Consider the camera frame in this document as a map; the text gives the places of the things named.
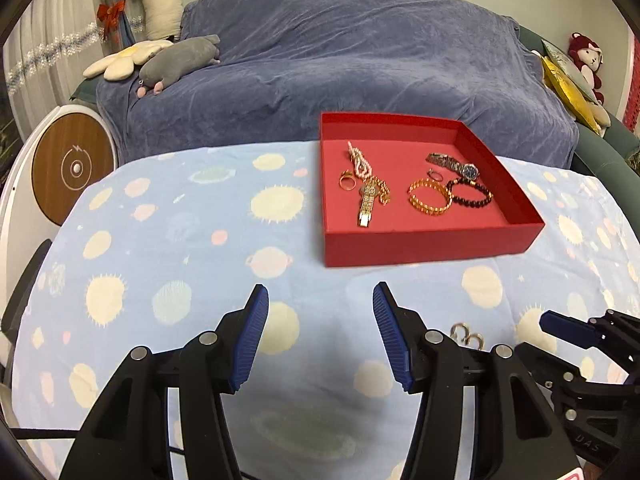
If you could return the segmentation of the silver blue-dial wristwatch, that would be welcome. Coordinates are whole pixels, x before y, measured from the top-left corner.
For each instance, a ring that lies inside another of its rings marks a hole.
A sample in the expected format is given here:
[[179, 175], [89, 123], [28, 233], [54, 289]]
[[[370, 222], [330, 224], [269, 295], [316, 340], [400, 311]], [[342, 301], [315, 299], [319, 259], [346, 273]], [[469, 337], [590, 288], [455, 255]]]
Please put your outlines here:
[[460, 160], [444, 153], [430, 153], [427, 155], [426, 160], [431, 164], [453, 171], [459, 177], [469, 181], [476, 181], [480, 176], [480, 170], [474, 164], [460, 162]]

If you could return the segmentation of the gold cuff bangle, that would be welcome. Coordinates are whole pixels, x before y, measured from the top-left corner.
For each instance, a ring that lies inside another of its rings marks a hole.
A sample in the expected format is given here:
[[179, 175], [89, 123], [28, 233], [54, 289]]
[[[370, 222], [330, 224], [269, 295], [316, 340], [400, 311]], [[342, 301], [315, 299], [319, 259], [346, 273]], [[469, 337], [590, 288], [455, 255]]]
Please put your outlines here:
[[452, 205], [452, 194], [446, 186], [431, 179], [412, 182], [408, 187], [407, 194], [411, 207], [428, 216], [446, 214]]

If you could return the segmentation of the gold wristwatch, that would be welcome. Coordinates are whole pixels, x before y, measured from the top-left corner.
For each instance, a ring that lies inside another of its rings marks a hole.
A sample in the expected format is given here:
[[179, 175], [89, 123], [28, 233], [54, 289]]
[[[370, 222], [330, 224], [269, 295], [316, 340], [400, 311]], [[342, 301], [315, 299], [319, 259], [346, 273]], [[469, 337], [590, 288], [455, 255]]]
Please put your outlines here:
[[380, 195], [380, 186], [374, 177], [365, 180], [359, 190], [360, 205], [358, 210], [358, 226], [367, 228], [371, 222], [372, 210], [376, 198]]

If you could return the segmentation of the gold hoop earring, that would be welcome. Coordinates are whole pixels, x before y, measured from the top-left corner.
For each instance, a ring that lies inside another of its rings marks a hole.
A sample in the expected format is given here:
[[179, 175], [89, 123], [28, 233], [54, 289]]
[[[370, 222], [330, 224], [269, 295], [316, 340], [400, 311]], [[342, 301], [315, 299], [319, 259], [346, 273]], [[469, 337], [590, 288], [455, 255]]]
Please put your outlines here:
[[485, 339], [482, 334], [479, 333], [470, 333], [465, 337], [464, 344], [472, 349], [476, 350], [484, 350], [485, 349]]
[[449, 337], [457, 342], [462, 342], [465, 344], [465, 341], [468, 339], [470, 334], [470, 328], [468, 324], [459, 322], [451, 326]]

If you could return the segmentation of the blue planet pattern tablecloth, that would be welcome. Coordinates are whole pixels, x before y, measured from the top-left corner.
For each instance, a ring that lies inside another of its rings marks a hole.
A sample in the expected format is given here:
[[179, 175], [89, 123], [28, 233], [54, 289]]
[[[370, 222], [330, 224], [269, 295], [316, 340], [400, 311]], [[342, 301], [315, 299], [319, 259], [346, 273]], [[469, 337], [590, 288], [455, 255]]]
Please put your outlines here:
[[224, 401], [242, 471], [261, 479], [396, 479], [420, 400], [394, 381], [375, 284], [443, 332], [527, 341], [621, 382], [602, 353], [545, 334], [544, 311], [639, 312], [639, 243], [595, 178], [506, 159], [544, 219], [527, 252], [329, 269], [318, 146], [201, 148], [130, 162], [81, 195], [30, 294], [12, 404], [32, 428], [80, 427], [127, 352], [183, 346], [245, 304], [271, 304], [250, 378]]

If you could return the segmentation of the cream plush under pillows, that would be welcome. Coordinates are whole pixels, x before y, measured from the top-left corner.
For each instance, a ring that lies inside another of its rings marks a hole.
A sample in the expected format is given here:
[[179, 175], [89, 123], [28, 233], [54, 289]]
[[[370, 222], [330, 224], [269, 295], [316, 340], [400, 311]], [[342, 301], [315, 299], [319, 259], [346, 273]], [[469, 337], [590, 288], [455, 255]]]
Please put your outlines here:
[[598, 102], [588, 102], [588, 105], [593, 114], [593, 118], [601, 128], [611, 127], [611, 117], [608, 111]]

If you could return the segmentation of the gold satin pillow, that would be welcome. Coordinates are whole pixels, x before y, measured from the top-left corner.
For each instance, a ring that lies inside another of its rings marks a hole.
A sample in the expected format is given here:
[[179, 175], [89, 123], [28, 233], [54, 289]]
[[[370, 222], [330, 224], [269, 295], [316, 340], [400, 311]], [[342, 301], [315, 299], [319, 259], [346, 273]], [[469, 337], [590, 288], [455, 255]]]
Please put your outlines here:
[[565, 108], [578, 122], [600, 136], [603, 130], [597, 123], [596, 118], [594, 118], [590, 106], [582, 92], [576, 87], [576, 84], [546, 56], [541, 58], [541, 65], [544, 69], [544, 78], [546, 78], [550, 88], [559, 97]]

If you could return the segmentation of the red monkey plush toy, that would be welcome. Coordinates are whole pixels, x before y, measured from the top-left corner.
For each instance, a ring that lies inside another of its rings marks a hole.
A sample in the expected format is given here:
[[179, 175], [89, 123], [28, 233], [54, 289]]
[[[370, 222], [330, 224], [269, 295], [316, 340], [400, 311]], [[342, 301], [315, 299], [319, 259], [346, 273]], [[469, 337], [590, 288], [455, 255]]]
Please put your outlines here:
[[600, 91], [602, 81], [598, 76], [598, 70], [603, 64], [602, 49], [589, 37], [580, 32], [573, 32], [567, 53], [587, 81], [596, 101], [603, 105], [604, 95]]

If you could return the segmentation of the round wooden white appliance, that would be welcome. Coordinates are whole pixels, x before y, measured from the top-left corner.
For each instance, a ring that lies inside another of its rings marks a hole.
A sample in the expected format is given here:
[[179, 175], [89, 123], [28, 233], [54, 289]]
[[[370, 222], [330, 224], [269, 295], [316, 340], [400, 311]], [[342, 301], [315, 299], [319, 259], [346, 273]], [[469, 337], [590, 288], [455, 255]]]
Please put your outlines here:
[[117, 166], [110, 130], [90, 107], [58, 106], [43, 118], [17, 154], [1, 195], [2, 309], [85, 188]]

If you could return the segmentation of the cream flower cushion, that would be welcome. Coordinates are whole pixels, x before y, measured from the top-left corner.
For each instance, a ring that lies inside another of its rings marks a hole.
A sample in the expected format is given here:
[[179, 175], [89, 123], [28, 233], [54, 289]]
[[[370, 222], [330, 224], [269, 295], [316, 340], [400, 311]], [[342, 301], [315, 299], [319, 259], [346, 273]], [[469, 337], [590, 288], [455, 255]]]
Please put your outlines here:
[[82, 76], [91, 79], [102, 75], [107, 81], [121, 81], [132, 75], [137, 66], [142, 66], [161, 50], [171, 47], [169, 40], [144, 40], [117, 53], [113, 53], [88, 66]]

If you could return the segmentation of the grey plush mole toy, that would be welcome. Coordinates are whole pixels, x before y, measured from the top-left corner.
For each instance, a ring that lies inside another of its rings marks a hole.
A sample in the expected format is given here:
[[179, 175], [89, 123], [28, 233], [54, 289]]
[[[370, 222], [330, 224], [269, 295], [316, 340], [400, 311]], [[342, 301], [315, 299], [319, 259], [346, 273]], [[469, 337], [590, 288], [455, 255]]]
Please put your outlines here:
[[219, 44], [217, 35], [192, 37], [154, 54], [139, 72], [137, 97], [143, 98], [149, 90], [160, 94], [182, 76], [207, 65], [219, 64]]

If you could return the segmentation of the blue-grey sofa blanket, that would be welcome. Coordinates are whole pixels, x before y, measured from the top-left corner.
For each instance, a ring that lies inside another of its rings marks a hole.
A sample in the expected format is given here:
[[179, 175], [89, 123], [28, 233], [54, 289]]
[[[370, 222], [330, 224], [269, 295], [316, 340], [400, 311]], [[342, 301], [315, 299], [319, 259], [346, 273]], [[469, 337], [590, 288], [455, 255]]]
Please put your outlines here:
[[518, 23], [465, 0], [196, 0], [182, 39], [216, 35], [220, 61], [160, 94], [100, 81], [119, 158], [318, 138], [324, 112], [464, 122], [495, 154], [566, 168], [576, 122], [542, 81]]

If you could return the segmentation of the white sheer curtain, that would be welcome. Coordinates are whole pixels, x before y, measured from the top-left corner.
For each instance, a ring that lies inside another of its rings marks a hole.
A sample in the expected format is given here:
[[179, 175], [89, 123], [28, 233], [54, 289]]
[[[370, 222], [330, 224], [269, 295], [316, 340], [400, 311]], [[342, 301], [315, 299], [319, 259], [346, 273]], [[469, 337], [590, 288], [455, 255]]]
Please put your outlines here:
[[6, 90], [17, 130], [27, 139], [106, 55], [99, 0], [32, 0], [2, 48]]

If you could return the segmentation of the red ribbon bow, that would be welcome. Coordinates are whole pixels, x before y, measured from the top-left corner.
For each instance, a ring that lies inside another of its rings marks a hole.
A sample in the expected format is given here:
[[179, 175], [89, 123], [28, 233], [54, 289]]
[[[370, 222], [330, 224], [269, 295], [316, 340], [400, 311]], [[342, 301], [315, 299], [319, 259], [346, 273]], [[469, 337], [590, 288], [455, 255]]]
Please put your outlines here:
[[102, 39], [109, 40], [111, 36], [117, 36], [119, 21], [126, 8], [125, 0], [117, 0], [111, 6], [100, 3], [96, 9], [96, 18], [102, 25]]

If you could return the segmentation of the red fringed wall hanging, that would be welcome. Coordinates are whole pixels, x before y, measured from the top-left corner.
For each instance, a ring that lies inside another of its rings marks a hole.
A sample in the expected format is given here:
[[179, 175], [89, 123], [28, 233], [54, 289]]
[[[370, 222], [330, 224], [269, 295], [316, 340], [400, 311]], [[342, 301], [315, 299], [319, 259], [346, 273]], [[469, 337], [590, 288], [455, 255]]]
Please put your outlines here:
[[634, 37], [634, 55], [632, 56], [631, 80], [623, 124], [636, 136], [639, 135], [640, 112], [640, 42]]

